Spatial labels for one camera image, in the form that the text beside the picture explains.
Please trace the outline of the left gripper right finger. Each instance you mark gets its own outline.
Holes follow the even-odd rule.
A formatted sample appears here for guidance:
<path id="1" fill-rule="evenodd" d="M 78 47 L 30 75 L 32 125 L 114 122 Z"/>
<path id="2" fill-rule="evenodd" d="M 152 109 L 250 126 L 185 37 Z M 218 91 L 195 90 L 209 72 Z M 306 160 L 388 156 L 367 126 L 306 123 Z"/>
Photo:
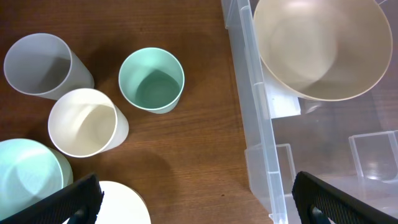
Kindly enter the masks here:
<path id="1" fill-rule="evenodd" d="M 302 223 L 397 223 L 396 218 L 308 172 L 301 171 L 296 175 L 292 196 Z"/>

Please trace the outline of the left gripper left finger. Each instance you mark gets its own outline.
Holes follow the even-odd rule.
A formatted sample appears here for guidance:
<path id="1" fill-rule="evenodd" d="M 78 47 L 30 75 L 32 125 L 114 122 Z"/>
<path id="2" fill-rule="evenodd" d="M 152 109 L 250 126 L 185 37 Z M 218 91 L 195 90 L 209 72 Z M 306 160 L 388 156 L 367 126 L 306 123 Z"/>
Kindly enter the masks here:
<path id="1" fill-rule="evenodd" d="M 1 223 L 94 224 L 103 198 L 104 192 L 99 180 L 92 173 L 2 220 Z"/>

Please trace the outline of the mint green plastic cup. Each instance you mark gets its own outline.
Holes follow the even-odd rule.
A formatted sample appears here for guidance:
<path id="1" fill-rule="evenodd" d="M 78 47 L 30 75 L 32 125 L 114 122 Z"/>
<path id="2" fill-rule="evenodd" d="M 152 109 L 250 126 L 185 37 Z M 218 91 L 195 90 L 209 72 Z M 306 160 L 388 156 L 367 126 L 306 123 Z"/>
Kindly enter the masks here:
<path id="1" fill-rule="evenodd" d="M 136 108 L 165 114 L 179 102 L 185 86 L 185 73 L 173 54 L 147 47 L 124 60 L 118 83 L 123 97 Z"/>

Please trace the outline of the beige bowl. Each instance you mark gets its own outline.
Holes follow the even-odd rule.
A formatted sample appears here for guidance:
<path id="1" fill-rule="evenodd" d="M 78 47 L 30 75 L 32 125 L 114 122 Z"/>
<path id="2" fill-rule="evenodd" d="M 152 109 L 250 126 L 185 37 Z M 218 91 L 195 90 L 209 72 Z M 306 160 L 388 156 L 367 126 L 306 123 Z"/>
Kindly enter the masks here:
<path id="1" fill-rule="evenodd" d="M 253 19 L 262 62 L 301 98 L 360 96 L 392 58 L 391 25 L 374 0 L 261 0 Z"/>

